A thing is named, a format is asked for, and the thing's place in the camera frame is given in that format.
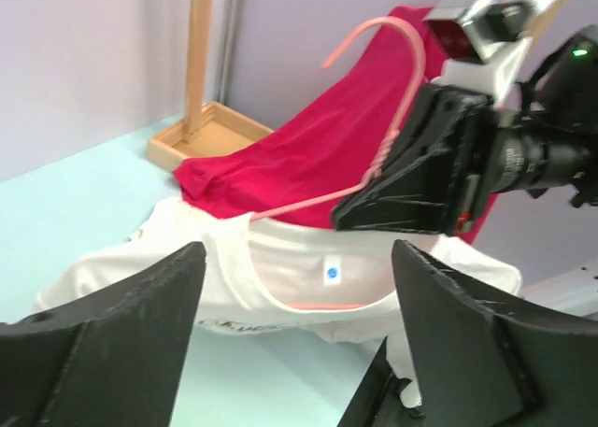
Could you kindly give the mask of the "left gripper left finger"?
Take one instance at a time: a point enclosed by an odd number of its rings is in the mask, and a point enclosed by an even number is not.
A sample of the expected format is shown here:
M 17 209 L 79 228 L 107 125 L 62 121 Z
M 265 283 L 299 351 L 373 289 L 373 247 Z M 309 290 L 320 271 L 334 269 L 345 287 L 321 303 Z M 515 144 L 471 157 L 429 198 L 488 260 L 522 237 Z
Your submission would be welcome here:
M 205 247 L 192 242 L 100 291 L 2 324 L 2 425 L 168 425 L 205 271 Z

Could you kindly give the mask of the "pink wire hanger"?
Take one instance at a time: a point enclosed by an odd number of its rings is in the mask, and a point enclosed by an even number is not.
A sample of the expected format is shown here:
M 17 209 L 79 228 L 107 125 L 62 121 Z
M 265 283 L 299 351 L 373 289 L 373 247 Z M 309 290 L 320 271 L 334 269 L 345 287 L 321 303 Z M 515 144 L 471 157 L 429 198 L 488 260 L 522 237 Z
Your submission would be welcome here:
M 425 49 L 420 34 L 407 21 L 387 16 L 359 25 L 325 61 L 330 66 L 364 30 L 386 25 L 401 32 L 411 48 L 412 75 L 372 162 L 360 181 L 347 188 L 334 185 L 329 192 L 303 182 L 278 206 L 248 217 L 248 251 L 256 293 L 265 302 L 289 313 L 386 313 L 398 307 L 392 282 L 389 235 L 343 234 L 278 221 L 297 210 L 336 201 L 362 190 L 381 172 L 392 142 L 415 97 L 425 71 Z

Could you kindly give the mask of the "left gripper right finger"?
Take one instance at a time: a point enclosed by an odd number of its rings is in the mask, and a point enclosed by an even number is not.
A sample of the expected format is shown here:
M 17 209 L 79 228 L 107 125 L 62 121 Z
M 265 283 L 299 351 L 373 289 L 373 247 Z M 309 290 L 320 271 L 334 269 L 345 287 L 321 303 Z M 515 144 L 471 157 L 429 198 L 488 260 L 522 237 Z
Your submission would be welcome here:
M 392 267 L 426 426 L 594 426 L 597 323 L 398 240 Z

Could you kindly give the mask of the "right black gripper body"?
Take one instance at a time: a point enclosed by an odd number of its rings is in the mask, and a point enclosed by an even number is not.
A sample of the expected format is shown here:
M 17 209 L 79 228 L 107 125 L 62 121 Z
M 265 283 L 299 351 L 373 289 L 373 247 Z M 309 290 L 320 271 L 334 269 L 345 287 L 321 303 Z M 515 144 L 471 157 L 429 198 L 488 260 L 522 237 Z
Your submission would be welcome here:
M 458 235 L 469 231 L 478 214 L 479 188 L 486 149 L 483 132 L 492 125 L 493 99 L 483 93 L 427 83 L 420 91 L 430 99 L 426 131 L 424 182 L 431 194 L 420 211 L 424 234 Z

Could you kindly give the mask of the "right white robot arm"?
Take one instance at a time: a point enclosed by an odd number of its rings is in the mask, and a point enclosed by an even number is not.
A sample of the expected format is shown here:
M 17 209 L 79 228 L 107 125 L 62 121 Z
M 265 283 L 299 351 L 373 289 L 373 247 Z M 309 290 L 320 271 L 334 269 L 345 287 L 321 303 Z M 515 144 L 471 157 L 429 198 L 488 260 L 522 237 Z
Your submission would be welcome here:
M 496 193 L 533 198 L 573 186 L 574 207 L 597 203 L 597 28 L 586 26 L 520 84 L 520 108 L 483 93 L 420 87 L 380 175 L 345 197 L 339 231 L 460 235 Z

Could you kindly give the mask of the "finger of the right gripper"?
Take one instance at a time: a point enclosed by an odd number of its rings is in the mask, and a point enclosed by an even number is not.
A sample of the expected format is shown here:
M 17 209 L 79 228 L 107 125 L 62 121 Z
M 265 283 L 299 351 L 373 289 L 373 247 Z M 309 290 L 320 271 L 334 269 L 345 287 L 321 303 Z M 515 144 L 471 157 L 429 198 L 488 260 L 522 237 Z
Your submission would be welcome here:
M 405 153 L 331 215 L 337 231 L 452 234 L 456 226 L 455 155 Z
M 426 84 L 371 189 L 460 189 L 467 178 L 467 92 Z

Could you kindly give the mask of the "white t shirt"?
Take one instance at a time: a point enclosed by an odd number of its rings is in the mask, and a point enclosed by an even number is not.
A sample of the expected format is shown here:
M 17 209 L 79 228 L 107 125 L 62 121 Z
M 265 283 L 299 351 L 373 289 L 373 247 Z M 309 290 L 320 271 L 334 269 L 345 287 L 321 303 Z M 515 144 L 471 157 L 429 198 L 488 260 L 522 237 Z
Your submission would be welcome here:
M 87 254 L 41 291 L 37 309 L 61 306 L 149 267 L 200 241 L 206 272 L 196 320 L 226 334 L 289 328 L 329 342 L 387 342 L 387 360 L 407 406 L 420 389 L 392 272 L 387 232 L 337 232 L 250 214 L 218 219 L 178 197 L 158 202 L 123 244 Z

